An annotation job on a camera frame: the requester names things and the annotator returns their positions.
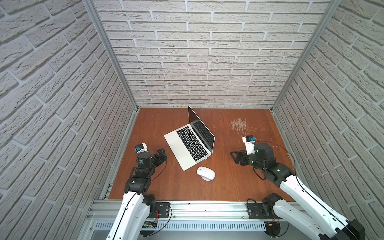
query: aluminum frame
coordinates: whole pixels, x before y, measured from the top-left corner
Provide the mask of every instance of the aluminum frame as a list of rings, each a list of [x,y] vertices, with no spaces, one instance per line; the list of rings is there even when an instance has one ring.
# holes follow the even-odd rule
[[[292,166],[295,166],[295,168],[294,168],[295,173],[297,174],[297,176],[300,176],[301,181],[304,182],[304,184],[308,186],[309,185],[308,181],[310,181],[311,179],[305,178],[305,175],[304,175],[304,173],[300,167],[301,165],[303,165],[303,163],[299,163],[299,162],[295,163],[295,159],[298,159],[298,158],[297,158],[295,152],[293,151],[293,148],[292,148],[290,142],[288,141],[287,136],[284,134],[283,128],[281,127],[281,124],[276,117],[276,112],[272,112],[271,114],[272,114],[273,120],[275,121],[277,129],[279,130],[280,136],[283,139],[283,143],[284,143],[286,149],[290,152],[289,155],[292,154],[291,156],[289,156],[289,155],[288,156],[291,159]]]
[[[125,150],[127,148],[127,145],[128,145],[128,141],[129,141],[129,138],[132,134],[132,131],[133,131],[133,127],[135,126],[135,123],[136,123],[136,119],[137,119],[137,116],[139,115],[139,111],[140,111],[140,108],[138,109],[138,111],[133,111],[132,112],[132,115],[128,121],[128,124],[127,124],[127,128],[126,128],[126,131],[123,135],[123,138],[121,139],[121,143],[120,143],[120,146],[119,146],[119,149],[116,153],[116,156],[115,156],[115,159],[112,163],[112,166],[109,170],[109,173],[108,173],[108,176],[105,180],[105,183],[103,185],[103,188],[100,192],[100,195],[99,195],[99,199],[103,199],[108,191],[108,188],[109,188],[109,185],[111,183],[114,182],[115,178],[116,178],[116,175],[118,173],[118,170],[120,168],[120,164],[121,164],[121,161],[122,161],[122,158],[124,156],[124,153],[125,153]]]
[[[159,220],[156,228],[159,231],[199,231],[199,232],[266,232],[265,223],[261,221],[183,221],[173,219],[172,221]]]
[[[297,60],[295,66],[293,67],[291,73],[289,74],[287,81],[285,82],[283,88],[281,89],[279,95],[277,96],[275,102],[273,103],[273,105],[271,107],[272,113],[275,111],[277,106],[282,101],[283,96],[288,91],[288,88],[289,88],[289,86],[291,86],[292,81],[295,79],[297,72],[300,70],[301,66],[306,61],[307,57],[310,55],[311,51],[315,47],[316,43],[319,41],[320,36],[322,35],[324,29],[327,27],[332,16],[336,12],[337,8],[339,7],[339,5],[342,1],[343,0],[331,0],[330,3],[328,4],[328,7],[325,10],[319,23],[317,24],[311,38],[308,40],[307,45],[305,46],[303,52],[301,53],[299,59]]]
[[[249,221],[246,202],[244,201],[167,201],[172,208],[172,218],[177,220],[220,220]],[[121,200],[94,200],[86,220],[114,220],[120,209]],[[305,210],[296,202],[289,202],[301,212]],[[260,220],[271,220],[260,216]]]
[[[129,88],[128,82],[125,79],[125,75],[121,69],[119,60],[116,56],[115,51],[113,50],[112,44],[108,38],[107,32],[105,31],[103,22],[101,21],[101,18],[99,16],[99,13],[96,9],[96,6],[93,2],[93,0],[83,0],[84,6],[88,11],[89,16],[91,17],[91,20],[96,28],[97,33],[100,36],[100,40],[102,44],[105,47],[105,51],[107,52],[109,59],[111,60],[111,63],[113,67],[115,68],[116,74],[124,88],[124,91],[126,92],[129,101],[131,102],[131,105],[133,107],[133,110],[135,112],[138,111],[137,104],[135,101],[135,98],[132,95],[131,89]]]

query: black cable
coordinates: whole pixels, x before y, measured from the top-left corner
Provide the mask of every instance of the black cable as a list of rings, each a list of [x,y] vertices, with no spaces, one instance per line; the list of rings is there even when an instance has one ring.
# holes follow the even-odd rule
[[[255,211],[253,211],[251,208],[249,208],[249,206],[248,206],[248,201],[249,201],[249,200],[254,201],[254,203],[257,203],[257,202],[256,202],[255,200],[253,200],[252,198],[248,198],[248,199],[247,199],[247,209],[248,209],[248,210],[251,210],[252,212],[255,212]]]
[[[257,174],[256,170],[255,170],[255,167],[253,167],[253,172],[256,173],[256,175],[261,179],[261,180],[265,180],[265,176],[264,178],[261,178],[260,175]]]
[[[133,167],[131,170],[131,173],[129,174],[129,177],[132,177],[133,172],[136,170],[136,167]]]
[[[168,221],[167,221],[167,223],[159,230],[159,231],[161,231],[161,230],[163,230],[163,228],[165,228],[165,226],[167,226],[167,224],[169,223],[169,221],[170,221],[170,219],[172,218],[172,208],[170,207],[170,205],[165,205],[165,206],[168,206],[169,207],[169,209],[170,209],[170,216],[169,216],[169,219],[168,219]],[[155,232],[155,233],[151,233],[151,234],[149,234],[149,235],[142,235],[143,237],[149,237],[149,236],[152,236],[152,235],[155,235],[156,233],[158,233],[159,231],[157,231],[157,232]]]
[[[134,197],[138,192],[140,192],[146,185],[150,184],[153,180],[155,180],[158,176],[160,176],[160,175],[163,173],[163,171],[164,171],[165,168],[167,167],[167,161],[165,161],[165,163],[166,163],[166,165],[165,165],[165,167],[163,168],[163,170],[162,170],[162,171],[161,171],[155,178],[150,179],[149,182],[148,182],[147,184],[145,184],[144,186],[142,186],[142,187],[141,187],[141,188],[140,188],[140,189],[139,189],[139,190],[132,196],[132,198],[128,201],[127,206],[128,206],[128,204],[131,202],[131,200],[133,199],[133,197]],[[118,226],[117,226],[116,229],[119,228],[120,223],[121,223],[121,220],[122,220],[122,218],[124,217],[124,213],[125,213],[125,211],[123,211],[123,213],[122,213],[122,215],[121,215],[121,219],[120,219],[119,224],[118,224]],[[112,240],[115,239],[116,233],[117,233],[117,231],[115,232],[115,235],[113,235]]]
[[[277,236],[277,237],[283,236],[288,231],[288,228],[289,228],[289,223],[288,223],[288,226],[287,226],[287,229],[285,230],[285,232],[283,234],[281,234],[280,236]]]
[[[333,215],[333,213],[331,213],[326,207],[324,207],[323,204],[321,204],[319,201],[317,201],[316,198],[314,198],[311,194],[309,194],[309,192],[307,192],[307,191],[304,189],[304,187],[300,184],[299,179],[297,178],[297,174],[296,174],[296,160],[295,160],[295,158],[293,157],[293,154],[292,154],[292,153],[290,153],[288,150],[286,150],[286,149],[283,148],[282,146],[277,145],[275,142],[269,142],[269,141],[262,141],[262,140],[260,140],[260,141],[256,141],[255,144],[256,144],[257,142],[268,142],[268,143],[275,144],[276,146],[281,147],[281,148],[284,149],[287,153],[289,153],[289,154],[291,155],[292,159],[293,159],[293,171],[294,171],[294,173],[295,173],[296,181],[297,181],[297,183],[299,184],[299,186],[303,189],[304,192],[306,192],[311,198],[313,198],[313,200],[315,200],[320,206],[322,206],[325,210],[327,210],[327,212],[328,212],[330,215],[332,215],[332,216],[334,217],[334,219],[336,219],[339,223],[341,223],[341,224],[344,226],[344,228],[348,229],[348,231],[355,237],[355,239],[358,240],[358,238],[356,237],[356,235],[354,235],[354,233],[353,233],[349,228],[347,228],[347,226],[346,226],[344,223],[342,223],[342,222],[341,222],[335,215]]]

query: laptop screen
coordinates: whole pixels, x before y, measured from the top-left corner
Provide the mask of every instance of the laptop screen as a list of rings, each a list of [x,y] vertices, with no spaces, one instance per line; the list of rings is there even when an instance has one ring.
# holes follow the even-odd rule
[[[192,126],[192,129],[199,136],[200,140],[203,142],[205,147],[213,153],[215,136],[209,131],[205,124],[200,120],[200,118],[195,114],[192,108],[188,105],[188,116],[189,124]]]

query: vent grille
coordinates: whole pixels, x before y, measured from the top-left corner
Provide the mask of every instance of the vent grille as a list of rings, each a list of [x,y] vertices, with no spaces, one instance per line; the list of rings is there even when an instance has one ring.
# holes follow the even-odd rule
[[[167,221],[159,221],[156,229],[161,229]],[[265,232],[265,224],[260,221],[170,221],[162,231],[216,231],[216,232]]]
[[[95,230],[110,230],[113,225],[113,220],[98,220]]]

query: laptop keyboard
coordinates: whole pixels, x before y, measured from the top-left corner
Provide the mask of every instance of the laptop keyboard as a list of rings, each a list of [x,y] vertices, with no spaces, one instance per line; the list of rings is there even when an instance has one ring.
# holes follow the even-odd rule
[[[176,132],[181,138],[181,141],[183,141],[184,145],[187,147],[195,162],[207,155],[207,151],[203,148],[202,144],[198,141],[188,126],[177,130]]]
[[[204,126],[204,124],[201,121],[197,121],[193,123],[193,126],[199,131],[200,135],[202,135],[208,146],[213,147],[215,139],[209,130]]]

